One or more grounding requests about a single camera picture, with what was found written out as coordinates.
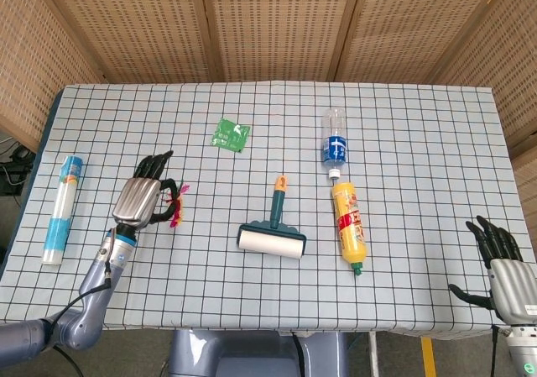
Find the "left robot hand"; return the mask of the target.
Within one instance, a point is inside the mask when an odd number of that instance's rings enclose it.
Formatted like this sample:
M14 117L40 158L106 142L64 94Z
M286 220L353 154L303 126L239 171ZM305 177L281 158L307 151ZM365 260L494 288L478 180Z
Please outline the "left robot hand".
M173 217L179 197L176 181L160 179L172 155L173 151L169 150L141 160L123 187L112 211L112 217L118 225L140 230L149 224L165 222ZM164 212L156 213L154 210L164 190L169 190L171 203Z

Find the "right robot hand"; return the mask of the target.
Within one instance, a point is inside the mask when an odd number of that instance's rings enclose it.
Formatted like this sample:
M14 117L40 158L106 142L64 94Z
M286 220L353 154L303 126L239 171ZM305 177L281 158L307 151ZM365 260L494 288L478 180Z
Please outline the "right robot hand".
M514 236L482 216L466 222L473 234L489 279L489 295L471 295L459 286L448 289L458 299L496 313L511 327L536 324L536 275L524 262Z

